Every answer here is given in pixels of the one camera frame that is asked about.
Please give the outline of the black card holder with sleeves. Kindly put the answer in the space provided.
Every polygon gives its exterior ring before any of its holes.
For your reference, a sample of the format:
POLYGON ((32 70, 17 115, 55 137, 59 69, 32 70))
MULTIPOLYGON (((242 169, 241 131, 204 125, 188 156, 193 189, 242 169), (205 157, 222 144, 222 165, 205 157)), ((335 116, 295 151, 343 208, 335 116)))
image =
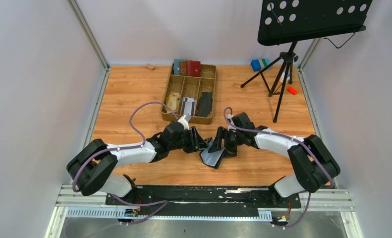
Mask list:
POLYGON ((217 170, 222 162, 224 155, 224 148, 213 153, 210 153, 208 149, 205 149, 199 154, 199 157, 201 158, 201 161, 204 165, 217 170))

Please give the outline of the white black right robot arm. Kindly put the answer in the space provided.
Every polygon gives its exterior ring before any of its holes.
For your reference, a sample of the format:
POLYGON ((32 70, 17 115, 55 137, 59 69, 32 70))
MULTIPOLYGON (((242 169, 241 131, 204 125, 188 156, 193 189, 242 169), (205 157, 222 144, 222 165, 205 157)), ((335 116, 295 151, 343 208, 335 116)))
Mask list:
POLYGON ((271 185, 277 198, 286 198, 299 192, 314 193, 327 183, 333 184, 340 167, 320 137, 289 136, 266 126, 255 126, 242 112, 225 117, 227 128, 218 127, 217 135, 208 141, 208 148, 200 153, 202 162, 218 169, 224 158, 235 157, 238 147, 246 145, 268 150, 289 158, 293 174, 271 185))

